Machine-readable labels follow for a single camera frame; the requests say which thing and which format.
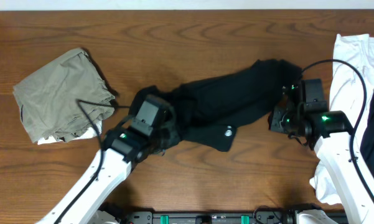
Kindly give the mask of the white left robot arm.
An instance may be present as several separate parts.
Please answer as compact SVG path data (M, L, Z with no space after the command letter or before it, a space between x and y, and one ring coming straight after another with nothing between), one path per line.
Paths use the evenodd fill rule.
M133 166L180 141L173 108L143 109L109 130L89 168L39 223L88 223Z

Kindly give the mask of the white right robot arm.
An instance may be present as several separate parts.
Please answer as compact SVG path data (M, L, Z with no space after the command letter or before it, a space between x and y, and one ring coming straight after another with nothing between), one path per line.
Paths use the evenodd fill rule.
M275 107L268 122L271 131L306 139L304 145L329 173L349 223L374 223L374 179L354 147L353 126L344 112L290 104Z

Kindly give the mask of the black polo shirt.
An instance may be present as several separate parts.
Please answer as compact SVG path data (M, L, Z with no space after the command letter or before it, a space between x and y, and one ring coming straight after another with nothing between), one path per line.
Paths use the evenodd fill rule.
M169 102L176 113L176 141L190 141L220 152L230 150L237 129L269 113L283 88L302 77L302 68L285 60L257 60L237 73L181 84L172 91L152 85L139 90L129 113L136 115L148 95Z

